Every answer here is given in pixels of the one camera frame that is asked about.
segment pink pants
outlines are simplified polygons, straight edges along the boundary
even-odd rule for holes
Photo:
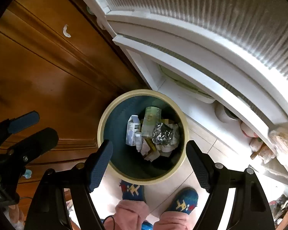
[[[150,211],[143,201],[121,200],[115,208],[115,230],[141,230]],[[181,212],[164,212],[154,224],[154,230],[190,230],[189,215]],[[113,220],[108,218],[104,227],[113,230]]]

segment white crescent-shaped object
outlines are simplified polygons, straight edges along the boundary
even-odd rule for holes
[[[70,38],[71,35],[70,35],[69,33],[66,32],[66,30],[67,30],[67,26],[68,26],[68,25],[65,24],[65,26],[63,27],[63,34],[64,34],[66,37]]]

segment trash can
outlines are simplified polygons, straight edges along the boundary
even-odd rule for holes
[[[153,162],[146,161],[135,146],[126,144],[127,122],[131,115],[144,118],[148,106],[161,108],[161,116],[179,126],[180,143],[170,157],[160,156]],[[104,111],[97,134],[98,146],[104,139],[113,143],[113,155],[108,168],[130,183],[151,185],[173,175],[186,158],[185,146],[189,139],[188,124],[184,113],[169,97],[152,90],[134,90],[116,98]]]

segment wooden cabinet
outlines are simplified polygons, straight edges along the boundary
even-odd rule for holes
[[[108,104],[146,87],[108,36],[94,28],[81,2],[71,1],[13,0],[0,19],[0,122],[32,110],[40,115],[38,124],[11,136],[0,152],[45,127],[59,135],[56,148],[28,164],[33,174],[20,179],[20,196],[33,196],[46,169],[70,169],[95,152]],[[20,206],[28,208],[25,201]]]

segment black mechanical device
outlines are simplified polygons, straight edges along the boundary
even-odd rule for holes
[[[38,120],[38,113],[30,112],[1,122],[0,145],[12,133],[19,132]],[[46,128],[13,145],[6,154],[0,154],[0,230],[14,229],[1,208],[19,202],[16,187],[25,171],[25,165],[54,148],[57,142],[56,131]],[[78,163],[71,170],[61,172],[48,169],[34,194],[25,230],[72,230],[64,188],[71,190],[81,229],[103,230],[89,193],[99,186],[112,152],[112,143],[105,140],[85,163]],[[208,154],[202,153],[194,141],[187,143],[186,153],[200,186],[209,193],[194,230],[218,229],[229,188],[236,188],[236,193],[227,229],[275,229],[268,201],[251,168],[244,172],[228,170],[221,163],[214,163]]]

